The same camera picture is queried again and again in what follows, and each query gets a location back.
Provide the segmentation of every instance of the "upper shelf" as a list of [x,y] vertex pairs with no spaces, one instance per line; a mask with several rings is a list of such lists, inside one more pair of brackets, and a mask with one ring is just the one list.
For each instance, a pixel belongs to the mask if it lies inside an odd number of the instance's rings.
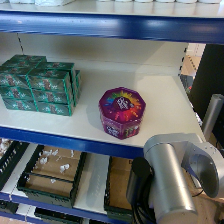
[[224,44],[224,3],[0,4],[0,31]]
[[[136,90],[146,102],[138,135],[119,140],[103,131],[98,102],[108,89]],[[0,99],[0,136],[125,158],[142,156],[158,134],[196,133],[203,138],[179,77],[90,70],[83,74],[81,97],[71,117],[7,110]]]

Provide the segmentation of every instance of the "white shelf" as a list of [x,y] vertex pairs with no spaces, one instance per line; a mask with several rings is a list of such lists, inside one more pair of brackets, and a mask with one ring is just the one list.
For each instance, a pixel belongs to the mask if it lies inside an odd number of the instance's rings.
[[[138,91],[146,102],[140,133],[125,140],[114,138],[103,131],[98,109],[98,102],[104,92],[120,86]],[[158,134],[196,133],[204,139],[179,77],[172,76],[92,70],[83,74],[81,98],[72,117],[7,110],[2,99],[0,110],[0,126],[18,131],[28,130],[136,147],[143,147],[150,137]]]
[[183,3],[138,3],[138,2],[99,2],[97,0],[76,0],[59,7],[40,7],[34,4],[0,4],[0,10],[49,12],[49,13],[80,13],[80,14],[112,14],[112,15],[144,15],[172,17],[206,17],[223,18],[224,3],[221,4],[183,4]]

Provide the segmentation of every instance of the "lower shelf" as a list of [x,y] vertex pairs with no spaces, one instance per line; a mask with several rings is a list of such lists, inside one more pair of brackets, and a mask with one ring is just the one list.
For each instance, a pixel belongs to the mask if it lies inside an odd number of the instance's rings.
[[37,202],[28,199],[25,193],[16,188],[17,181],[30,160],[36,144],[30,144],[22,159],[15,167],[8,182],[0,192],[0,199],[13,201],[19,204],[26,204],[40,207],[65,214],[75,215],[87,219],[93,219],[106,223],[120,224],[118,220],[109,219],[104,211],[104,194],[106,189],[107,169],[109,156],[99,154],[88,154],[83,168],[79,190],[74,208]]

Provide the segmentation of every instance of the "shelf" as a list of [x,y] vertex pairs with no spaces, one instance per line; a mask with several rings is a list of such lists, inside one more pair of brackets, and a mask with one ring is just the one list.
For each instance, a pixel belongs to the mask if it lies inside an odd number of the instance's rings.
[[29,208],[30,208],[29,205],[20,204],[15,214],[0,212],[0,216],[7,217],[10,219],[26,221],[26,214],[27,214]]
[[44,224],[46,222],[42,221],[41,218],[36,217],[34,215],[36,207],[30,206],[29,211],[27,212],[26,215],[26,221],[30,223],[36,223],[36,224]]
[[[103,131],[98,109],[104,92],[119,86],[138,91],[146,102],[140,133],[125,140]],[[142,156],[146,141],[158,134],[196,133],[204,139],[179,77],[172,76],[92,70],[83,74],[72,117],[7,110],[2,99],[0,110],[1,137],[124,158]]]
[[36,149],[36,146],[37,145],[35,144],[30,144],[28,146],[5,187],[2,189],[0,199],[2,199],[1,195],[3,194],[8,196],[8,200],[15,203],[32,205],[39,208],[107,223],[120,223],[117,220],[109,219],[103,207],[109,156],[97,154],[87,155],[73,209],[29,200],[25,193],[18,191],[16,188],[18,179],[24,171],[26,164]]
[[98,2],[61,7],[1,4],[0,31],[224,43],[223,4]]

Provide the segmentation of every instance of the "tin lid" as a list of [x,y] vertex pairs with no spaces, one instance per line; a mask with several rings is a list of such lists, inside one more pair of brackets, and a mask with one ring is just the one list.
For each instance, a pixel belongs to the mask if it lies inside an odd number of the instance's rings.
[[122,124],[140,120],[145,106],[138,92],[124,87],[106,91],[99,101],[102,115]]

